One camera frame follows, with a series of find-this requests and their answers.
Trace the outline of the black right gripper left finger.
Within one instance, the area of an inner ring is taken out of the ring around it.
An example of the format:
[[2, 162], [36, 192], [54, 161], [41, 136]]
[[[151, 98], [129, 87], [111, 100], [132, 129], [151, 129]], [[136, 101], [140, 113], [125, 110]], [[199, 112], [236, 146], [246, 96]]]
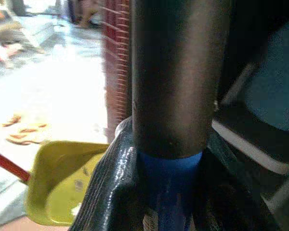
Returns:
[[140, 230], [140, 183], [131, 117], [117, 126], [115, 138], [95, 167], [69, 230]]

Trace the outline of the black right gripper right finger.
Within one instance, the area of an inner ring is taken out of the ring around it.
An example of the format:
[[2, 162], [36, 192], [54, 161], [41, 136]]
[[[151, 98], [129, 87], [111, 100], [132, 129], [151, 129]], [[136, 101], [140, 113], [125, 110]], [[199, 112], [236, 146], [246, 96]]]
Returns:
[[197, 172], [194, 224], [198, 231], [278, 231], [253, 180], [218, 135], [211, 134]]

